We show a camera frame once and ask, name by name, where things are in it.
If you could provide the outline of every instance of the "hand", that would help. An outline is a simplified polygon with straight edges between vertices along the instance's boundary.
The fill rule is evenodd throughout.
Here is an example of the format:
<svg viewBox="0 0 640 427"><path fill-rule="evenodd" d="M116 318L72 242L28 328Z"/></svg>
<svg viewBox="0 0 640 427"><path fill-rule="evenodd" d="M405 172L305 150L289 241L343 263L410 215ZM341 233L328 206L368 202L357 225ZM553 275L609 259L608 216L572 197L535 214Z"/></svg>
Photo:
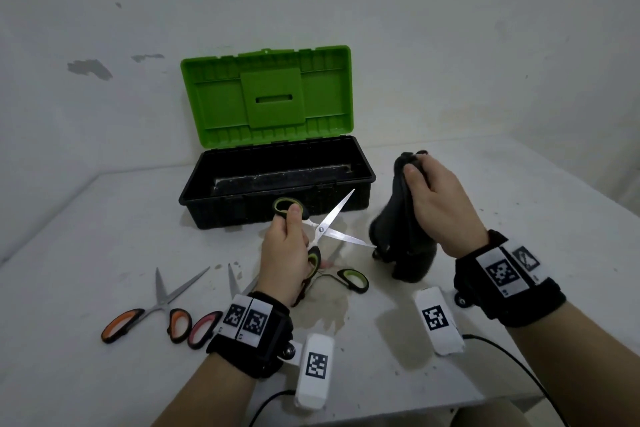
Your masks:
<svg viewBox="0 0 640 427"><path fill-rule="evenodd" d="M422 229L455 259L487 245L487 231L456 175L428 154L417 158L431 188L413 164L404 166L404 178Z"/></svg>
<svg viewBox="0 0 640 427"><path fill-rule="evenodd" d="M290 307L300 293L302 281L312 270L307 255L308 244L297 204L289 207L286 220L274 216L262 242L260 278L255 290Z"/></svg>

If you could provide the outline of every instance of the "green toolbox lid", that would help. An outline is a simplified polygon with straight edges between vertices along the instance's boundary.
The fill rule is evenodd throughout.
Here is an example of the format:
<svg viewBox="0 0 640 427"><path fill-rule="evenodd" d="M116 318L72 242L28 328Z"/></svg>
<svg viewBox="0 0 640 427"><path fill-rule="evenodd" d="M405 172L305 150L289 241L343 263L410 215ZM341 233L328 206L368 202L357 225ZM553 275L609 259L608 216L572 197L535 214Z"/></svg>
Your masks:
<svg viewBox="0 0 640 427"><path fill-rule="evenodd" d="M184 59L180 68L204 148L353 130L348 46Z"/></svg>

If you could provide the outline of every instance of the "toolbox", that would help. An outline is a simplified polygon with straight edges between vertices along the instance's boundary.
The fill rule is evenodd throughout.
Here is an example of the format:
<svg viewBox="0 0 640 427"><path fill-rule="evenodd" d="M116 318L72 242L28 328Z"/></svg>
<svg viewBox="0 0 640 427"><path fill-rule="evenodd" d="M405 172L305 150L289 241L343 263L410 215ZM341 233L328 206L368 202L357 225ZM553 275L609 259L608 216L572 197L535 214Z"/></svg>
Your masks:
<svg viewBox="0 0 640 427"><path fill-rule="evenodd" d="M371 166L352 135L348 46L270 50L181 62L204 151L180 204L199 229L273 219L280 196L312 215L355 189L344 211L369 206Z"/></svg>

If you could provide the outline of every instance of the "wrist strap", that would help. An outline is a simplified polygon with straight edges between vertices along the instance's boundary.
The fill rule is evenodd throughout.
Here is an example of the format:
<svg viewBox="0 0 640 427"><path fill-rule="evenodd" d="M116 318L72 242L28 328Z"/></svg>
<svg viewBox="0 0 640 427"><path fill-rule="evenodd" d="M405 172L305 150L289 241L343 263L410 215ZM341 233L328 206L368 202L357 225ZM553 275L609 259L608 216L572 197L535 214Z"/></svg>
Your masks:
<svg viewBox="0 0 640 427"><path fill-rule="evenodd" d="M527 326L558 309L566 296L524 246L489 230L489 245L456 261L462 297L504 326Z"/></svg>
<svg viewBox="0 0 640 427"><path fill-rule="evenodd" d="M289 309L264 293L236 295L216 329L207 353L218 353L253 378L268 378L282 366L278 359L293 339Z"/></svg>

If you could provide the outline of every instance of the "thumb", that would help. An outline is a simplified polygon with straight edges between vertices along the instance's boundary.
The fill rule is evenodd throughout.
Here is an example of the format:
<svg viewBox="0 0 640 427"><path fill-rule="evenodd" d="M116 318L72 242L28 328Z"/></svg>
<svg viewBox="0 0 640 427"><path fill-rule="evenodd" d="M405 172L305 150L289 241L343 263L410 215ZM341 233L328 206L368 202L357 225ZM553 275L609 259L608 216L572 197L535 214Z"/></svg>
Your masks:
<svg viewBox="0 0 640 427"><path fill-rule="evenodd" d="M403 171L404 179L411 190L413 201L427 197L428 194L432 193L424 180L424 176L413 164L406 164Z"/></svg>
<svg viewBox="0 0 640 427"><path fill-rule="evenodd" d="M287 237L290 235L301 236L302 234L302 210L297 204L289 206L287 211Z"/></svg>

